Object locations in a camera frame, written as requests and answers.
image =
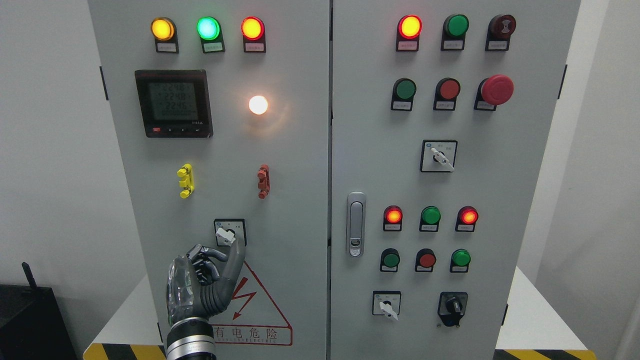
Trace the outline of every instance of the transparent palm cover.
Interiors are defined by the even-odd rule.
[[[166,285],[166,309],[169,315],[169,326],[180,320],[193,316],[193,284],[195,268],[186,256],[178,256],[169,268]]]

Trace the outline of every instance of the warning sign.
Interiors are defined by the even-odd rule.
[[[231,304],[211,322],[217,343],[293,345],[291,324],[246,261]]]

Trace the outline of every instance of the lightning bolt symbol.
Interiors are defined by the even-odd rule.
[[[240,280],[240,283],[238,284],[238,286],[236,287],[236,290],[234,291],[233,296],[231,297],[231,300],[241,299],[241,298],[243,298],[243,297],[246,297],[246,298],[247,298],[247,299],[246,299],[246,301],[244,302],[244,305],[242,305],[242,307],[240,308],[240,310],[238,310],[237,312],[235,312],[235,313],[234,313],[234,318],[233,318],[233,320],[237,319],[238,317],[240,317],[240,315],[242,315],[242,314],[241,314],[242,309],[244,309],[244,307],[245,307],[247,304],[249,304],[249,301],[251,301],[251,299],[253,299],[253,297],[255,296],[256,291],[254,291],[253,293],[246,293],[246,294],[244,294],[244,295],[237,296],[237,294],[240,292],[240,289],[242,289],[242,287],[246,284],[246,282],[247,282],[248,280],[249,280],[249,279],[247,279],[246,277],[243,277],[243,278]]]

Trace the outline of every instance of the lcd display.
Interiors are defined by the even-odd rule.
[[[149,83],[148,88],[156,121],[198,120],[193,83]]]

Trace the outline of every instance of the robotic hand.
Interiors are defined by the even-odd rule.
[[[166,308],[171,330],[167,335],[167,360],[215,360],[213,329],[209,318],[227,309],[233,295],[246,246],[233,241],[229,255],[195,245],[178,256],[169,268]],[[222,274],[210,258],[227,263]]]

